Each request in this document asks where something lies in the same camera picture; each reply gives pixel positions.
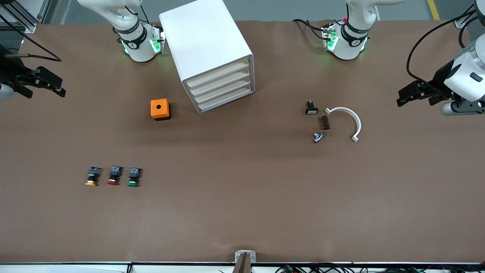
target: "white curved handle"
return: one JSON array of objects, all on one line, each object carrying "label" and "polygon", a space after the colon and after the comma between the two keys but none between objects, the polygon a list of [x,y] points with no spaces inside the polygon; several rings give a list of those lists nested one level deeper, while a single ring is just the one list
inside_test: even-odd
[{"label": "white curved handle", "polygon": [[359,139],[357,138],[357,135],[360,133],[360,129],[362,128],[362,123],[360,122],[360,118],[359,116],[352,110],[350,110],[349,108],[345,108],[345,107],[336,107],[336,108],[333,108],[332,110],[330,109],[325,109],[325,112],[327,114],[330,114],[334,111],[342,111],[342,112],[345,112],[349,115],[351,115],[355,121],[356,121],[356,124],[357,124],[357,132],[352,136],[352,140],[357,142]]}]

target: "yellow tape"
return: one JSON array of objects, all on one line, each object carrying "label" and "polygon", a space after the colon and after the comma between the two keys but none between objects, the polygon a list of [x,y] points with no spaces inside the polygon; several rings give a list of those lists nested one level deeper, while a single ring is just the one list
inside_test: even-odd
[{"label": "yellow tape", "polygon": [[428,0],[429,9],[434,20],[439,20],[438,10],[436,9],[435,0]]}]

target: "metal fitting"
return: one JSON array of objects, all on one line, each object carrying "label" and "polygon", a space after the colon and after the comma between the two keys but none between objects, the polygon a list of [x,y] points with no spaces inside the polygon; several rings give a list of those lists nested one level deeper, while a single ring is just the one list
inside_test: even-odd
[{"label": "metal fitting", "polygon": [[313,140],[315,143],[320,142],[320,140],[325,137],[325,133],[314,133],[313,135],[315,136],[315,139]]}]

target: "floor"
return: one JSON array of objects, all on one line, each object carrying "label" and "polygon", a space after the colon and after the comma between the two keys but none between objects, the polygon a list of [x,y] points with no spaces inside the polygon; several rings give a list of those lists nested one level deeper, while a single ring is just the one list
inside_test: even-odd
[{"label": "floor", "polygon": [[[144,0],[143,7],[150,21],[158,21],[158,15],[193,0],[164,1]],[[290,21],[295,18],[317,21],[345,16],[343,0],[225,0],[235,20]],[[441,19],[450,19],[465,11],[473,0],[435,0]],[[381,6],[382,20],[431,20],[433,16],[427,0],[407,0],[394,6]],[[49,24],[108,24],[97,13],[82,7],[77,0],[51,0],[45,23]],[[485,33],[485,28],[476,20],[468,27],[472,40]],[[0,40],[7,48],[20,46],[21,36],[12,31],[1,31]]]}]

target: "table surface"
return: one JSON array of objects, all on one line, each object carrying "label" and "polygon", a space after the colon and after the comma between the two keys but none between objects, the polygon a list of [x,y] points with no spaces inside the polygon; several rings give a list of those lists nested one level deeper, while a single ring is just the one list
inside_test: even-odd
[{"label": "table surface", "polygon": [[[438,21],[379,21],[341,61],[294,22],[237,22],[254,53],[256,93],[198,114],[167,48],[131,61],[111,26],[39,25],[64,79],[0,104],[0,260],[460,261],[485,255],[481,116],[445,117],[426,100],[396,106],[405,61]],[[430,79],[457,52],[447,26],[416,51]],[[42,53],[26,41],[21,52]],[[150,100],[173,118],[154,121]],[[318,116],[333,113],[319,144]],[[111,165],[143,169],[139,188],[106,184]],[[88,187],[90,166],[102,167]]]}]

